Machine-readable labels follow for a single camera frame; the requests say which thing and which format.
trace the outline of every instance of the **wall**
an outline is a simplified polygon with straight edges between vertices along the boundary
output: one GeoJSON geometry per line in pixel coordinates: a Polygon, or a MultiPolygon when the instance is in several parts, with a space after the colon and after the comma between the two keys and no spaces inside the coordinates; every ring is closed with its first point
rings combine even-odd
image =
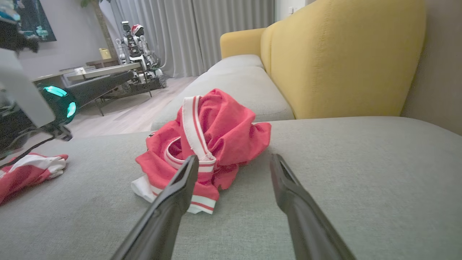
{"type": "Polygon", "coordinates": [[[283,20],[288,17],[289,7],[293,7],[294,11],[304,7],[307,3],[311,3],[314,0],[275,0],[275,14],[276,21],[283,20]]]}
{"type": "Polygon", "coordinates": [[[426,4],[425,47],[402,116],[462,135],[462,2],[426,4]]]}
{"type": "Polygon", "coordinates": [[[107,45],[91,6],[81,8],[80,0],[40,2],[57,41],[40,43],[38,53],[21,52],[19,60],[29,78],[101,59],[99,48],[107,45]]]}

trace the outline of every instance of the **teal led light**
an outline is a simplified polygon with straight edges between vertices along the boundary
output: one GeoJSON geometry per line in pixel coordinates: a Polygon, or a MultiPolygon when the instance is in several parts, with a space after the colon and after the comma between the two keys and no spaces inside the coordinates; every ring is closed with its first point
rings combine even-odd
{"type": "Polygon", "coordinates": [[[73,114],[75,114],[76,110],[77,106],[75,105],[75,102],[70,103],[69,107],[67,107],[67,117],[70,118],[73,114]]]}
{"type": "Polygon", "coordinates": [[[67,95],[66,91],[58,87],[55,87],[55,86],[48,86],[48,87],[45,87],[44,89],[52,94],[55,94],[56,96],[64,97],[67,95]]]}

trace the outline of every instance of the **yellow cushion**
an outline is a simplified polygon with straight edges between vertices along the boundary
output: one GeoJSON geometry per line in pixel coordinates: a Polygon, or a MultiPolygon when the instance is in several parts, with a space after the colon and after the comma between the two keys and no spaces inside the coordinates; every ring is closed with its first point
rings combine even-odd
{"type": "Polygon", "coordinates": [[[281,21],[276,22],[263,32],[261,35],[261,62],[265,67],[266,73],[271,76],[271,40],[273,38],[273,32],[277,25],[279,25],[281,21]]]}
{"type": "Polygon", "coordinates": [[[233,31],[223,34],[220,38],[221,58],[242,54],[260,56],[260,39],[265,29],[233,31]]]}
{"type": "Polygon", "coordinates": [[[296,118],[399,116],[425,19],[423,0],[317,0],[274,27],[271,78],[296,118]]]}

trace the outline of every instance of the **sofa armrest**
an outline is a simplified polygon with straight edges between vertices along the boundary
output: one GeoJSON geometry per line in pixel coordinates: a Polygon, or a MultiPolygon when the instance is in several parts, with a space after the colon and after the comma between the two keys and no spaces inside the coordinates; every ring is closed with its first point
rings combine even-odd
{"type": "Polygon", "coordinates": [[[221,36],[221,58],[242,54],[260,56],[260,39],[266,28],[228,32],[221,36]]]}

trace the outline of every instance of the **red garment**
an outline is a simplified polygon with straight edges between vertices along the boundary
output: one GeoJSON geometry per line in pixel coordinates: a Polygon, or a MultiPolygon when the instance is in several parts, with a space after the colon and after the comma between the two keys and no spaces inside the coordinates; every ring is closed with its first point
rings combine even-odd
{"type": "Polygon", "coordinates": [[[250,109],[219,89],[203,97],[185,98],[176,120],[146,139],[148,151],[136,161],[147,178],[134,181],[133,190],[153,201],[184,159],[196,154],[199,175],[188,211],[212,214],[218,188],[229,188],[239,165],[253,160],[269,145],[271,125],[254,125],[254,119],[250,109]]]}
{"type": "Polygon", "coordinates": [[[0,169],[0,203],[10,194],[63,173],[67,155],[46,157],[29,153],[15,164],[0,169]]]}

